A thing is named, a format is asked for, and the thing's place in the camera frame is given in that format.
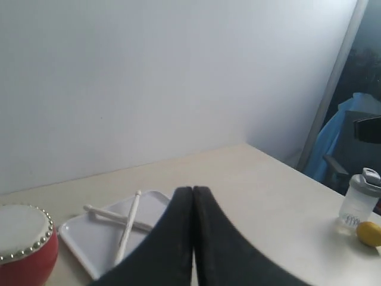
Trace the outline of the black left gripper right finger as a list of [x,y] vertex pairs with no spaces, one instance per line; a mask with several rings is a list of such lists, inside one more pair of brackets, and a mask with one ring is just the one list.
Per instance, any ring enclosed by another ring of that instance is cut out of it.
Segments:
[[307,285],[242,236],[205,186],[193,188],[192,222],[199,285]]

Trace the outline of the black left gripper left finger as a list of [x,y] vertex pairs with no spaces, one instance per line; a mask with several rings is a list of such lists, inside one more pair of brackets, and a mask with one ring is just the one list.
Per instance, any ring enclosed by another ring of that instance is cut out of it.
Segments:
[[148,236],[95,285],[191,285],[192,218],[192,188],[177,188]]

